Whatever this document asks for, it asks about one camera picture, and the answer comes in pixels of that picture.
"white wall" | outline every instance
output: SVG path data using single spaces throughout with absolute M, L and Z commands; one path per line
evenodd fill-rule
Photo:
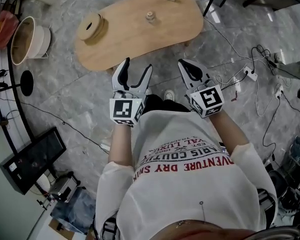
M 0 163 L 12 154 L 0 126 Z M 43 212 L 40 196 L 16 192 L 0 169 L 0 240 L 26 240 Z

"wooden table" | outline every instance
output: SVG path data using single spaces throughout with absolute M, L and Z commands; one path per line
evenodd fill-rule
M 155 12 L 156 21 L 146 15 Z M 93 40 L 75 40 L 80 63 L 90 71 L 105 71 L 130 59 L 195 38 L 204 20 L 195 0 L 121 0 L 98 12 L 102 32 Z

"person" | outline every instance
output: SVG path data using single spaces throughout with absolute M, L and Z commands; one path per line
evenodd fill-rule
M 276 190 L 253 144 L 222 110 L 205 119 L 148 95 L 135 131 L 116 124 L 96 194 L 95 227 L 116 217 L 121 240 L 241 240 L 266 228 L 258 192 Z

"gray marble floor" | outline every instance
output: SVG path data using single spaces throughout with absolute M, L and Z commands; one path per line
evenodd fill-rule
M 79 23 L 88 12 L 97 12 L 117 1 L 119 0 L 60 0 L 54 6 L 26 1 L 23 4 L 23 17 L 34 16 L 47 26 L 51 24 L 52 42 L 48 59 L 27 60 L 16 66 L 14 71 L 16 82 L 24 70 L 30 70 L 34 76 L 33 93 L 29 97 L 20 93 L 22 101 L 60 116 L 95 142 L 105 144 L 110 143 L 112 133 L 112 122 L 109 119 L 111 76 L 106 72 L 90 72 L 78 62 L 74 38 Z M 289 8 L 276 12 L 255 5 L 243 8 L 243 1 L 227 0 L 220 8 L 221 0 L 215 0 L 206 15 L 241 56 L 205 20 L 202 32 L 188 47 L 177 44 L 132 59 L 129 82 L 135 83 L 140 77 L 140 68 L 151 63 L 152 92 L 162 95 L 165 89 L 173 89 L 176 101 L 188 106 L 184 98 L 186 87 L 177 66 L 180 58 L 204 64 L 211 76 L 221 75 L 223 81 L 227 82 L 245 64 L 252 67 L 251 61 L 242 56 L 250 57 L 251 48 L 258 44 L 269 49 L 271 53 L 299 53 L 300 29 Z M 203 11 L 208 0 L 196 2 Z M 284 82 L 273 76 L 260 61 L 255 63 L 255 70 L 259 82 L 257 104 L 259 113 L 262 113 L 271 100 L 276 84 Z M 300 99 L 296 98 L 299 87 L 300 81 L 295 79 L 284 92 L 291 104 L 300 109 Z M 237 100 L 231 101 L 236 90 Z M 256 90 L 257 83 L 248 78 L 237 87 L 229 87 L 224 91 L 224 109 L 244 130 L 261 158 L 265 158 L 271 154 L 273 146 L 263 147 L 262 139 L 278 100 L 273 99 L 265 115 L 259 117 L 255 106 Z M 87 189 L 95 193 L 99 176 L 107 163 L 107 154 L 53 116 L 27 105 L 23 105 L 23 108 L 35 134 L 57 126 L 67 151 L 55 162 L 56 168 L 74 171 Z M 278 162 L 296 134 L 300 134 L 299 114 L 289 107 L 287 101 L 281 99 L 280 108 L 265 138 L 266 144 L 276 142 L 275 155 Z

